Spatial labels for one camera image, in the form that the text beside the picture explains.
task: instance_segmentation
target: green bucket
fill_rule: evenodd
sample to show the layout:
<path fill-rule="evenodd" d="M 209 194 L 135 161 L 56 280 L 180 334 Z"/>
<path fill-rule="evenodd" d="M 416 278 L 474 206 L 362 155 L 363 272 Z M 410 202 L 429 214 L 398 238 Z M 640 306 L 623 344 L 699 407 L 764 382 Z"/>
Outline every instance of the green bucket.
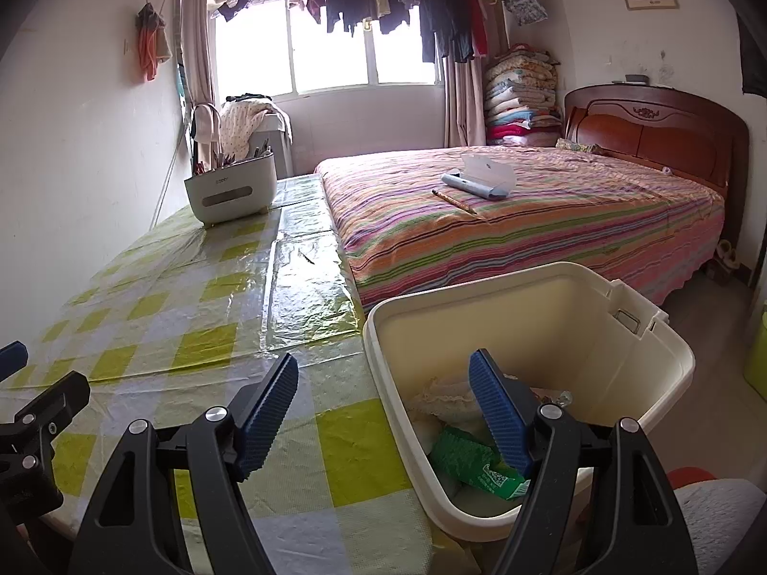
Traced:
<path fill-rule="evenodd" d="M 758 328 L 751 356 L 743 370 L 743 376 L 759 395 L 767 400 L 767 311 L 762 314 L 762 326 Z"/>

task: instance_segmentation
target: floor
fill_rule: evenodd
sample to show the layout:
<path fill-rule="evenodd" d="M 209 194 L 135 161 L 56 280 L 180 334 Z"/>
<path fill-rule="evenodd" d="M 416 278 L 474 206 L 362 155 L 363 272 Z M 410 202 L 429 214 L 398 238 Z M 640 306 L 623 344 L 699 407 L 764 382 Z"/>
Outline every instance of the floor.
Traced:
<path fill-rule="evenodd" d="M 650 440 L 666 470 L 693 466 L 767 490 L 767 402 L 743 379 L 751 292 L 701 273 L 662 305 L 696 360 L 693 383 Z"/>

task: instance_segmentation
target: blue gripper pad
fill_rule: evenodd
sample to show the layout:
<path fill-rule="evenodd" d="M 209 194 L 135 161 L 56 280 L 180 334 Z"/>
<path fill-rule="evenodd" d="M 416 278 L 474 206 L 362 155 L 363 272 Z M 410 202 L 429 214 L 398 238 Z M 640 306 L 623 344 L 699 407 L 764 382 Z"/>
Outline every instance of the blue gripper pad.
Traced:
<path fill-rule="evenodd" d="M 229 405 L 235 417 L 233 471 L 238 482 L 263 466 L 297 389 L 298 362 L 285 354 L 260 383 L 243 387 Z"/>
<path fill-rule="evenodd" d="M 28 359 L 27 347 L 21 342 L 16 341 L 0 349 L 0 381 L 25 367 Z"/>
<path fill-rule="evenodd" d="M 486 350 L 477 350 L 471 355 L 469 386 L 474 391 L 501 457 L 509 467 L 515 468 L 524 478 L 529 478 L 533 464 L 528 451 L 529 424 L 525 423 L 512 404 L 504 380 L 508 379 L 504 378 Z M 519 381 L 511 380 L 509 383 L 524 387 L 535 398 L 532 391 Z"/>

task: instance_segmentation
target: pencil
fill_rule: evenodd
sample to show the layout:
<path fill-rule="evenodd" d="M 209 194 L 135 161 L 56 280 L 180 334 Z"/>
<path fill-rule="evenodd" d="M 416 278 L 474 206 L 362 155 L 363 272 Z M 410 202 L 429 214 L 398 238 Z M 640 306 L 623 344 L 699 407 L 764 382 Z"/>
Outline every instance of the pencil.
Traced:
<path fill-rule="evenodd" d="M 471 215 L 477 216 L 477 212 L 473 207 L 469 207 L 466 203 L 461 203 L 461 201 L 458 201 L 457 199 L 448 196 L 444 194 L 443 192 L 439 192 L 436 189 L 432 188 L 432 194 L 436 197 L 440 197 L 443 201 L 447 201 L 450 203 L 450 205 L 455 205 L 459 210 L 463 210 L 468 212 Z"/>

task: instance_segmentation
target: window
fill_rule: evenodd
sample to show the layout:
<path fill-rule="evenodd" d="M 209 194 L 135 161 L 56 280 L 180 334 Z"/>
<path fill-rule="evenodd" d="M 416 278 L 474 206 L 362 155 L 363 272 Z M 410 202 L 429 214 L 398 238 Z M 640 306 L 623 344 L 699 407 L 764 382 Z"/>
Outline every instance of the window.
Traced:
<path fill-rule="evenodd" d="M 373 21 L 373 43 L 376 49 L 378 82 L 417 82 L 434 84 L 436 68 L 421 58 L 421 27 L 418 7 L 410 11 L 410 25 L 401 23 L 389 34 L 381 34 Z"/>
<path fill-rule="evenodd" d="M 221 101 L 244 92 L 270 96 L 291 92 L 288 45 L 281 0 L 250 7 L 231 21 L 217 16 L 216 72 Z"/>
<path fill-rule="evenodd" d="M 314 21 L 308 11 L 298 7 L 290 10 L 295 89 L 306 92 L 367 84 L 362 28 L 358 27 L 351 36 L 338 23 L 333 32 L 328 33 L 327 9 L 322 7 L 321 10 L 320 23 Z"/>
<path fill-rule="evenodd" d="M 285 8 L 282 0 L 251 6 L 232 21 L 216 17 L 216 72 L 219 95 L 261 92 L 306 93 L 344 86 L 434 84 L 432 63 L 421 61 L 418 7 L 410 25 L 382 34 L 378 22 L 369 30 L 359 24 L 351 33 L 338 22 L 327 32 L 326 8 L 321 22 L 308 11 Z"/>

